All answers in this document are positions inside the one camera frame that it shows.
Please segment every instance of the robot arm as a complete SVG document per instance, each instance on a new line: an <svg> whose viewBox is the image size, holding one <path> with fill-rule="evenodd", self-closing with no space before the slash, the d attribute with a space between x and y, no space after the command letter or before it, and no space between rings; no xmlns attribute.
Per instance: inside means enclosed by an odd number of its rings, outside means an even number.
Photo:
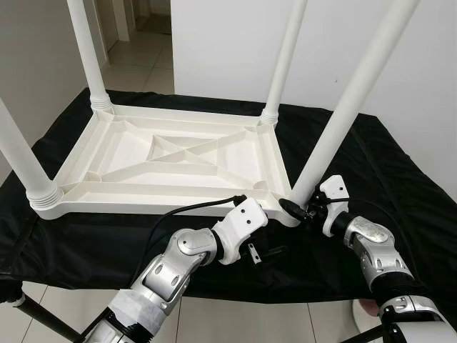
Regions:
<svg viewBox="0 0 457 343"><path fill-rule="evenodd" d="M191 274L215 259L222 264L236 262L240 245L267 223L260 205L248 198L212 229L175 232L165 252L151 261L132 287L117 293L107 316L85 342L150 342L180 300Z"/></svg>
<svg viewBox="0 0 457 343"><path fill-rule="evenodd" d="M420 287L396 250L392 232L350 214L348 199L343 179L334 175L319 186L307 210L285 199L280 204L295 218L321 226L326 236L338 237L356 253L390 342L456 343L452 326L433 301L418 292Z"/></svg>

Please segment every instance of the black tablecloth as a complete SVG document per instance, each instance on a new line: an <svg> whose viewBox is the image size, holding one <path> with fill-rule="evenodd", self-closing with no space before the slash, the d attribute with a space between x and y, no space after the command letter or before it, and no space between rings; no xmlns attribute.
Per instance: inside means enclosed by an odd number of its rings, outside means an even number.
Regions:
<svg viewBox="0 0 457 343"><path fill-rule="evenodd" d="M114 104L259 115L263 104L247 101L110 91ZM276 127L279 147L294 184L331 113L283 105ZM34 153L54 177L91 117L84 90L61 114ZM447 314L457 314L457 205L410 160L374 116L360 114L326 172L341 174L349 194L385 207L396 227L377 208L350 210L387 226L417 278ZM40 219L29 207L15 174L0 188L0 275L66 288L126 287L156 216L67 214ZM216 218L175 216L155 233L182 227L212 227ZM155 244L149 258L168 239ZM249 258L224 267L200 268L186 294L249 302L319 302L370 297L353 252L303 226L271 220L258 236L261 253L288 248L255 268Z"/></svg>

